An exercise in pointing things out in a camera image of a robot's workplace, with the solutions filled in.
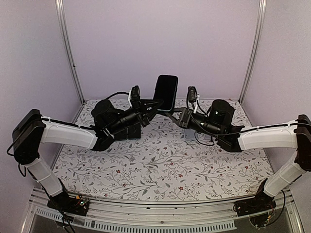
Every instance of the white wall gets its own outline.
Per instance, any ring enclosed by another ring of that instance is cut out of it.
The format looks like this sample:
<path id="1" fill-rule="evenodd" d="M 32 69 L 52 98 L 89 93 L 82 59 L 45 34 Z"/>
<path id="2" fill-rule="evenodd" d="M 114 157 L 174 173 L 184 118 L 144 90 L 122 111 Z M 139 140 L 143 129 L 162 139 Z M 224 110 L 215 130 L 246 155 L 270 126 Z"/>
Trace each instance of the white wall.
<path id="1" fill-rule="evenodd" d="M 311 1 L 267 1 L 267 10 L 244 107 L 255 125 L 311 117 Z M 268 150 L 274 170 L 293 150 Z M 311 176 L 291 186 L 305 232 L 311 232 Z"/>
<path id="2" fill-rule="evenodd" d="M 6 155 L 12 130 L 32 108 L 72 120 L 79 102 L 53 0 L 7 0 L 0 7 L 0 232 L 17 233 L 34 182 Z M 42 146 L 50 163 L 56 146 Z"/>
<path id="3" fill-rule="evenodd" d="M 238 99 L 255 34 L 259 0 L 66 0 L 65 15 L 86 99 L 179 77 L 178 97 Z"/>

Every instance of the table surface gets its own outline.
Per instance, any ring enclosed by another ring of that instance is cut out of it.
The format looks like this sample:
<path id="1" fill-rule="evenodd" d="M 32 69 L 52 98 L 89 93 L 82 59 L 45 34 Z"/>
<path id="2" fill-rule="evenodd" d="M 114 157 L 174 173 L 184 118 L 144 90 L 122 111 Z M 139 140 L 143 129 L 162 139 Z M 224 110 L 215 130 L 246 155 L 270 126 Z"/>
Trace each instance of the table surface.
<path id="1" fill-rule="evenodd" d="M 89 100 L 77 120 L 93 124 L 90 111 L 99 100 Z M 119 109 L 127 100 L 111 100 Z M 237 101 L 232 124 L 250 126 Z M 202 100 L 203 109 L 212 100 Z M 185 107 L 176 100 L 175 107 Z M 199 137 L 208 143 L 203 136 Z M 263 149 L 229 153 L 218 145 L 187 141 L 183 129 L 157 115 L 141 130 L 141 139 L 112 144 L 97 152 L 65 145 L 53 168 L 71 192 L 95 197 L 143 201 L 218 200 L 256 193 L 260 182 L 273 173 Z"/>

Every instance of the leaf pattern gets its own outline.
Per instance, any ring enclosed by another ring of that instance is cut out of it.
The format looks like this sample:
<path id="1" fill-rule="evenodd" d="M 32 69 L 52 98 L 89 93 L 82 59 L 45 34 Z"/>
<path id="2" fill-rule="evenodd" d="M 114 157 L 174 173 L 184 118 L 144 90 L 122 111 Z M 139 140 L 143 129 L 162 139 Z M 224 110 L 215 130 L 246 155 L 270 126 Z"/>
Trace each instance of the leaf pattern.
<path id="1" fill-rule="evenodd" d="M 90 114 L 98 100 L 89 100 L 77 123 L 93 124 Z M 119 109 L 127 100 L 111 100 Z M 250 126 L 237 101 L 232 124 Z M 201 100 L 208 109 L 212 100 Z M 185 107 L 176 100 L 175 107 Z M 199 140 L 208 143 L 203 135 Z M 260 182 L 272 174 L 262 149 L 229 153 L 186 140 L 183 129 L 157 115 L 142 128 L 141 139 L 115 142 L 97 152 L 65 145 L 53 169 L 71 192 L 128 200 L 216 200 L 255 194 Z"/>

